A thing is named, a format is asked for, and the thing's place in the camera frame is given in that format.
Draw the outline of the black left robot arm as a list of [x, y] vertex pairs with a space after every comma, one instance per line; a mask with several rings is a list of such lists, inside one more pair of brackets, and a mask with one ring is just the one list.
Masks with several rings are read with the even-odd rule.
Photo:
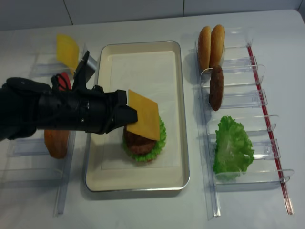
[[57, 83], [49, 86], [18, 77], [7, 79], [0, 89], [1, 140], [30, 137], [37, 130], [107, 134], [137, 121], [123, 90], [60, 90]]

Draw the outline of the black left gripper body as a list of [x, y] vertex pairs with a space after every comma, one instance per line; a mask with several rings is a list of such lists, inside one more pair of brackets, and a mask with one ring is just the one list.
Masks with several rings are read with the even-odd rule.
[[115, 127], [119, 92], [92, 94], [61, 92], [43, 95], [38, 101], [38, 129], [77, 130], [105, 134]]

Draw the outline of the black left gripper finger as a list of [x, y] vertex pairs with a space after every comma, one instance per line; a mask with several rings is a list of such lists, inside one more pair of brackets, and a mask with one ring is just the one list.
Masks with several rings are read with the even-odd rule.
[[110, 131], [138, 121], [137, 111], [127, 105], [118, 105], [111, 115]]
[[127, 93], [124, 90], [117, 90], [117, 103], [120, 105], [127, 105]]

